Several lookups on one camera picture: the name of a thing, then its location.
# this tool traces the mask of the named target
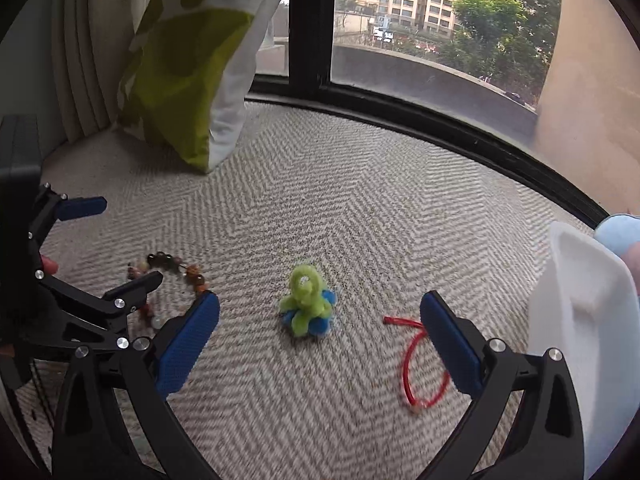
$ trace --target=carpet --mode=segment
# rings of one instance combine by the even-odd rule
[[[412,329],[435,288],[482,333],[523,351],[527,298],[548,257],[553,220],[590,230],[527,187],[447,150],[343,118],[248,104],[238,147],[208,176],[165,148],[103,132],[57,150],[44,179],[69,196],[104,195],[96,218],[57,224],[43,254],[59,276],[101,295],[127,263],[158,250],[201,264],[220,323],[187,384],[168,402],[223,479],[413,479],[469,399],[451,387],[412,413],[400,383]],[[292,340],[277,315],[291,269],[313,264],[337,292],[322,340]],[[165,277],[151,300],[183,313],[192,292]],[[132,337],[146,333],[137,316]],[[65,365],[38,363],[55,403]],[[428,342],[412,361],[418,396],[438,387]],[[51,431],[32,383],[17,393],[44,458]],[[147,463],[142,431],[122,413]],[[517,408],[513,396],[481,465],[493,462]]]

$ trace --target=white container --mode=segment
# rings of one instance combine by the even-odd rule
[[[640,406],[640,310],[619,257],[575,228],[553,222],[551,257],[529,300],[529,348],[561,349],[572,375],[590,478]]]

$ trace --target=beige wall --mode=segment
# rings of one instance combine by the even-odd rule
[[[535,150],[610,213],[640,214],[640,52],[608,0],[562,0]]]

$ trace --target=green plush toy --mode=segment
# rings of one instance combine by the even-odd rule
[[[289,288],[291,294],[280,300],[283,323],[296,337],[326,334],[336,297],[326,288],[320,273],[312,266],[297,266],[289,278]]]

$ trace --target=beige curtain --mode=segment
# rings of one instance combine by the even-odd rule
[[[52,60],[66,136],[110,126],[125,56],[149,0],[53,0]]]

